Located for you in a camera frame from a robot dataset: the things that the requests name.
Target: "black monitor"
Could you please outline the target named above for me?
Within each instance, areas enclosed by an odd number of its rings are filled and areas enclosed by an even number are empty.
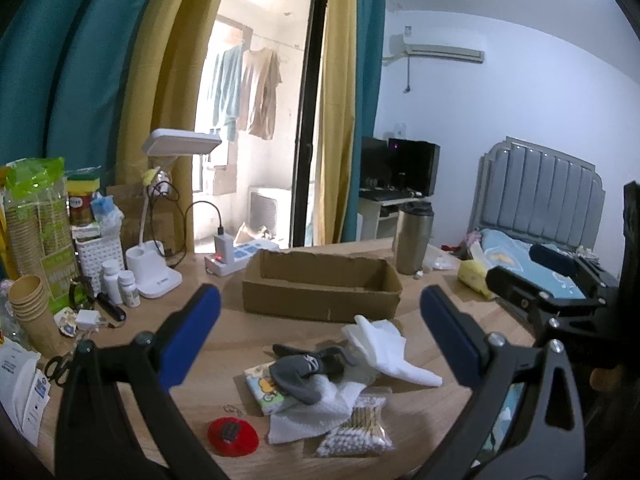
[[[385,187],[391,184],[391,152],[386,140],[363,137],[361,154],[360,187]]]
[[[391,183],[432,196],[436,185],[440,147],[424,140],[389,139]]]

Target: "red disc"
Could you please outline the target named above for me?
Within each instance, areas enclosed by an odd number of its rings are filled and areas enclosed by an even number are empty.
[[[260,443],[252,425],[234,416],[223,416],[210,423],[207,438],[222,456],[251,455]]]

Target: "white bottle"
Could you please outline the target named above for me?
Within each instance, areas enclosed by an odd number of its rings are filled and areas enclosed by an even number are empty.
[[[120,264],[117,260],[106,260],[102,262],[102,291],[106,292],[111,303],[122,304],[122,296],[118,287],[118,273]]]
[[[121,270],[118,274],[118,282],[120,283],[120,293],[124,304],[130,307],[140,305],[140,294],[136,285],[136,277],[130,270]]]

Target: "clothesline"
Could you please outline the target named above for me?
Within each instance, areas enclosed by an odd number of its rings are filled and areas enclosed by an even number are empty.
[[[260,34],[253,34],[254,38],[260,38],[262,40],[267,40],[267,41],[273,41],[273,43],[277,43],[279,45],[282,46],[288,46],[289,48],[292,48],[294,50],[299,50],[300,52],[304,52],[305,50],[303,48],[300,48],[298,46],[294,46],[294,45],[290,45],[289,43],[284,43],[283,41],[278,41],[278,40],[272,40],[271,38],[267,38],[265,36],[261,36]]]

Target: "white desk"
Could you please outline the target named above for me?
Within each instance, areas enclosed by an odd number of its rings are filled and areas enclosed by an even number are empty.
[[[377,202],[368,198],[358,199],[358,213],[362,215],[362,231],[360,240],[377,240],[379,238],[393,238],[398,225],[398,212],[389,216],[380,216],[380,208],[390,205],[401,205],[409,202],[429,202],[428,197],[398,198]]]

